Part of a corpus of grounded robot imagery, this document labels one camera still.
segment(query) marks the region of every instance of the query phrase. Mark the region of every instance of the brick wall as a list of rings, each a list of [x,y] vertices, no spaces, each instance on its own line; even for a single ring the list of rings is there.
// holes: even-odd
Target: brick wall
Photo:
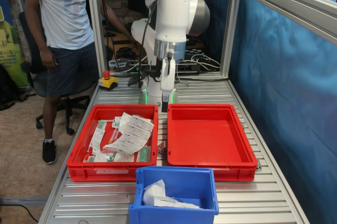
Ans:
[[[105,2],[114,10],[120,21],[124,24],[145,18],[143,14],[129,10],[127,0],[105,0]]]
[[[20,13],[20,7],[18,4],[17,0],[8,0],[9,1],[9,5],[11,7],[11,14],[12,14],[12,18],[13,18],[13,24],[14,27],[16,29],[17,32],[17,36],[19,39],[19,45],[20,45],[20,50],[21,50],[21,55],[22,55],[22,59],[23,61],[27,61],[30,62],[31,61],[31,55],[29,53],[29,47],[28,47],[28,43],[27,40],[25,38],[25,35],[23,33],[20,21],[19,21],[19,13]]]

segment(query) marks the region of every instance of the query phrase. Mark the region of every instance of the white robotic arm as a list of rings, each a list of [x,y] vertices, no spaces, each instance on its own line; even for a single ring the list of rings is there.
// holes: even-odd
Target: white robotic arm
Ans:
[[[148,7],[154,1],[145,0]],[[132,35],[140,43],[146,21],[136,21],[132,26]],[[148,77],[142,89],[146,95],[154,98],[151,103],[162,105],[162,111],[167,111],[170,93],[174,89],[176,62],[185,55],[186,34],[201,34],[209,21],[209,9],[204,0],[157,1],[156,13],[153,13],[145,34],[144,48],[148,64],[156,65],[157,71],[160,67],[161,74],[156,78]]]

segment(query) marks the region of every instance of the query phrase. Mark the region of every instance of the sock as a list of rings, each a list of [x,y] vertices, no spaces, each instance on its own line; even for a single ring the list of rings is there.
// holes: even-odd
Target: sock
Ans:
[[[54,139],[44,139],[44,142],[48,142],[48,143],[51,143]]]

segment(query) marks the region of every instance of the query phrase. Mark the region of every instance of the empty red crate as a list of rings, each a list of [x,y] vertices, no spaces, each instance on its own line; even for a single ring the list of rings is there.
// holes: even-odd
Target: empty red crate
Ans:
[[[113,120],[123,113],[139,115],[153,120],[153,131],[146,145],[151,146],[150,162],[83,162],[88,154],[88,146],[99,120]],[[101,149],[108,144],[112,133],[112,123],[107,123],[101,142]],[[156,105],[96,105],[93,106],[81,130],[74,148],[67,160],[70,178],[73,181],[135,181],[136,169],[157,163],[158,107]]]
[[[252,181],[257,159],[232,105],[172,104],[167,162],[213,168],[217,181]]]

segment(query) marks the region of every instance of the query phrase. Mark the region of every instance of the office chair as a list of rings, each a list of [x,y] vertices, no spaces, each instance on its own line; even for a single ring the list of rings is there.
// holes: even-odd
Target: office chair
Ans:
[[[42,27],[41,13],[38,11],[39,21],[42,29],[43,36],[46,40],[44,30]],[[40,52],[35,43],[34,37],[31,34],[31,31],[28,27],[25,13],[22,12],[19,14],[19,20],[23,29],[23,32],[26,36],[29,50],[31,51],[32,61],[31,63],[24,62],[21,64],[21,71],[27,74],[27,79],[31,87],[34,88],[36,93],[41,97],[47,96],[47,68],[44,67],[40,58]],[[69,95],[61,96],[64,99],[61,99],[60,104],[57,108],[57,111],[65,110],[65,128],[68,135],[72,135],[75,131],[72,128],[69,128],[70,117],[73,115],[72,109],[87,109],[90,103],[90,96],[81,96],[77,98],[70,99],[69,96],[80,94],[88,89],[90,89],[96,82],[92,81],[88,74],[84,71],[78,71],[76,78],[76,85],[74,90]],[[43,128],[40,120],[43,119],[43,115],[36,117],[36,128]]]

